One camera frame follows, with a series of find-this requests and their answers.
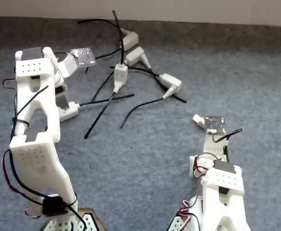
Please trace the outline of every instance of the black cable tie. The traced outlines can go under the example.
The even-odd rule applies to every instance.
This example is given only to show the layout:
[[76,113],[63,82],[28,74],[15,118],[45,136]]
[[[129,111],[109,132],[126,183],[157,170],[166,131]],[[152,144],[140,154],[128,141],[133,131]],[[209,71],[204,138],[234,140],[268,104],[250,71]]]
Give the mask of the black cable tie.
[[27,126],[29,127],[30,126],[30,124],[28,123],[28,122],[26,122],[25,120],[22,120],[22,119],[17,119],[16,117],[13,117],[12,118],[12,121],[13,122],[19,122],[19,123],[24,123],[24,124],[27,124]]

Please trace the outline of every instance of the white plastic part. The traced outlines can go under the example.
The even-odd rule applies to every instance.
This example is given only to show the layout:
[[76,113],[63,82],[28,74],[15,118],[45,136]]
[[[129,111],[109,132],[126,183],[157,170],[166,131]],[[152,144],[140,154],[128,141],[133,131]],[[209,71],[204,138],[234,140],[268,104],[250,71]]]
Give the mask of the white plastic part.
[[[189,157],[189,172],[188,175],[189,176],[193,176],[193,168],[194,168],[194,162],[195,162],[195,156],[190,156]],[[201,155],[199,158],[197,158],[197,166],[202,166],[205,167],[207,169],[212,168],[214,165],[214,161],[215,158],[214,156],[210,155],[210,154],[203,154]],[[196,177],[199,177],[200,175],[204,174],[206,172],[206,170],[204,168],[199,168],[198,171],[195,170],[194,175]]]
[[68,78],[78,69],[78,63],[73,55],[68,54],[66,58],[58,64],[61,77]]
[[[86,231],[97,231],[98,230],[97,227],[95,226],[95,223],[92,219],[91,214],[83,215],[82,219],[86,223],[86,226],[87,226]],[[79,221],[78,222],[78,231],[82,231],[82,230],[83,230],[83,223],[81,221]]]
[[148,58],[147,58],[147,56],[146,56],[146,54],[142,54],[141,56],[140,56],[140,59],[139,59],[149,70],[151,70],[151,65],[150,65],[150,63],[149,63],[149,60],[148,60]]
[[199,116],[198,114],[195,114],[193,116],[193,121],[201,128],[204,128],[204,118]]
[[68,109],[61,109],[60,107],[58,107],[59,109],[59,116],[60,116],[60,122],[65,121],[67,119],[70,119],[76,115],[78,115],[79,113],[79,104],[75,103],[73,101],[68,103],[69,108]]
[[[224,135],[214,135],[214,139],[217,140]],[[213,141],[213,135],[206,134],[205,139],[204,139],[204,145],[203,145],[203,152],[207,153],[213,153],[217,157],[225,157],[224,155],[224,146],[228,145],[228,141],[226,139],[215,143]]]
[[122,27],[121,27],[121,31],[122,31],[122,33],[123,33],[125,36],[132,33],[132,31],[126,30],[126,29],[124,29],[124,28],[122,28]]
[[[67,204],[73,203],[76,200],[73,187],[67,172],[58,159],[50,132],[39,132],[36,140],[32,142],[26,142],[26,138],[26,135],[14,136],[10,143],[21,181],[38,192],[47,187],[51,188]],[[41,202],[42,198],[39,196],[27,191],[25,194]],[[35,216],[40,215],[42,209],[40,205],[29,201],[29,207]],[[72,207],[77,210],[78,203],[76,202]]]
[[133,46],[137,45],[137,43],[138,43],[138,34],[132,31],[131,33],[129,33],[127,36],[123,38],[124,51],[129,50]]
[[53,50],[50,47],[44,47],[43,54],[44,54],[44,58],[48,58],[51,60],[54,67],[54,73],[56,73],[58,70],[58,59],[54,55]]
[[163,95],[164,99],[176,94],[181,89],[182,81],[169,74],[162,74],[159,76],[159,79],[161,84],[168,88],[166,93]]
[[[17,116],[18,119],[31,122],[36,109],[41,108],[47,117],[47,131],[39,132],[34,141],[26,142],[24,135],[27,125],[16,123],[15,136],[10,143],[14,163],[21,181],[31,189],[41,192],[43,189],[54,190],[75,211],[78,210],[78,202],[74,194],[70,178],[59,162],[54,143],[60,141],[59,110],[56,105],[55,86],[64,86],[62,92],[67,96],[67,87],[64,79],[60,77],[57,59],[50,48],[44,48],[44,58],[22,61],[22,51],[15,54],[16,81],[17,81],[17,110],[18,112],[40,89],[46,88],[37,95]],[[35,201],[42,203],[41,197],[23,189],[24,193]],[[42,215],[42,206],[31,201],[28,202],[30,213],[33,216]],[[68,213],[54,216],[54,219],[62,223],[68,223],[66,229],[70,229],[70,221],[76,221],[74,214]]]
[[[18,119],[30,122],[36,109],[41,108],[47,116],[48,132],[54,142],[60,141],[59,112],[55,104],[54,94],[54,67],[50,59],[41,58],[25,61],[16,61],[17,81],[17,110],[19,111],[36,94],[34,88],[43,89],[24,110],[18,115]],[[39,79],[31,79],[31,76],[40,76]],[[27,125],[17,122],[16,135],[23,135]]]
[[144,53],[145,51],[141,47],[137,47],[135,50],[127,54],[124,63],[128,66],[132,66],[139,61],[140,56]]
[[[195,200],[196,200],[196,196],[194,196],[190,200],[190,203],[193,205]],[[198,196],[195,205],[192,208],[190,208],[188,211],[189,213],[193,213],[197,216],[200,227],[202,226],[202,202],[201,202],[202,200],[203,200],[202,196]],[[186,231],[202,231],[202,229],[199,230],[197,220],[194,217],[192,217],[189,225],[187,226]]]
[[[203,186],[203,218],[201,231],[215,231],[218,226],[228,231],[250,231],[244,209],[244,186],[240,167],[236,174],[211,168],[201,179]],[[219,187],[229,188],[224,195]]]
[[171,222],[168,231],[178,231],[181,226],[184,224],[184,221],[181,217],[174,217],[173,221]]
[[117,64],[114,71],[114,92],[118,93],[118,91],[126,84],[127,81],[128,69],[124,64]]

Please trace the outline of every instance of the red wire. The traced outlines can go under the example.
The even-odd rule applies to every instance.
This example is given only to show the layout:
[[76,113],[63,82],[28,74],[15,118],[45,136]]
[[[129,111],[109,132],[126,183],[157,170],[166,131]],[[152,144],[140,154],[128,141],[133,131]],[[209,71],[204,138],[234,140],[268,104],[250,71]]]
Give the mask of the red wire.
[[195,167],[193,168],[193,177],[196,178],[196,179],[199,179],[199,177],[195,177],[194,171],[195,171],[195,169],[198,170],[198,168],[200,168],[200,167],[203,168],[204,170],[207,170],[207,171],[208,171],[208,169],[207,169],[206,167],[203,167],[203,166],[195,166]]
[[14,81],[14,80],[16,80],[16,78],[6,78],[6,79],[4,79],[4,80],[2,81],[2,85],[3,85],[5,88],[7,88],[7,89],[14,89],[14,90],[16,90],[16,88],[7,87],[7,86],[5,85],[5,82],[6,82],[6,81]]

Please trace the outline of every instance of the white plug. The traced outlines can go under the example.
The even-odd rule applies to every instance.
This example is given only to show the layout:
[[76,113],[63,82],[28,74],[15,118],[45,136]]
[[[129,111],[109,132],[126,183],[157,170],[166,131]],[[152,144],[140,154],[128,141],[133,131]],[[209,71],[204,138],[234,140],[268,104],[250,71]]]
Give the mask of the white plug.
[[139,40],[138,34],[136,34],[133,31],[124,30],[122,28],[121,31],[125,35],[125,37],[123,38],[124,51],[127,51],[138,43]]
[[181,89],[182,81],[169,74],[162,74],[159,76],[159,79],[161,84],[168,88],[166,93],[163,95],[163,99],[176,94]]
[[144,53],[145,51],[141,47],[137,47],[135,50],[127,54],[124,63],[128,66],[132,66],[139,61],[140,56]]
[[151,70],[151,65],[146,54],[142,54],[139,59],[149,70]]
[[195,114],[193,116],[193,121],[201,128],[204,128],[204,118],[199,116],[198,114]]
[[128,66],[132,66],[139,61],[141,61],[149,70],[151,69],[151,65],[145,51],[141,47],[137,47],[135,50],[128,53],[125,57],[124,63]]
[[115,88],[113,92],[118,91],[126,84],[127,81],[127,66],[124,64],[117,64],[114,70],[114,83]]

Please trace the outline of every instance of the white connector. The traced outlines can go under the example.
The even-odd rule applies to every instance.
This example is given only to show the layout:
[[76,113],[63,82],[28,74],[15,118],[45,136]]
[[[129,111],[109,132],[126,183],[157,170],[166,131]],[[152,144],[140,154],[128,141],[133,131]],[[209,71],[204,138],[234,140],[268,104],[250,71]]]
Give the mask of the white connector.
[[123,38],[124,51],[127,51],[138,43],[139,37],[138,34],[133,31],[125,30],[123,28],[121,28],[121,31],[125,35]]
[[142,54],[139,59],[149,70],[151,70],[151,65],[146,54]]
[[193,116],[193,121],[201,128],[204,128],[204,118],[199,116],[198,114],[195,114]]
[[128,53],[128,55],[125,57],[124,63],[128,66],[132,66],[139,61],[141,61],[149,70],[151,69],[151,65],[145,54],[145,51],[141,47],[137,47]]
[[144,49],[142,49],[141,47],[137,47],[135,50],[127,54],[124,63],[128,66],[132,66],[139,61],[140,56],[144,53]]
[[122,88],[127,81],[127,66],[124,64],[117,64],[114,70],[114,92],[118,93],[120,88]]
[[162,74],[159,76],[159,79],[161,84],[168,88],[166,93],[163,95],[163,99],[176,94],[181,89],[182,81],[169,74]]

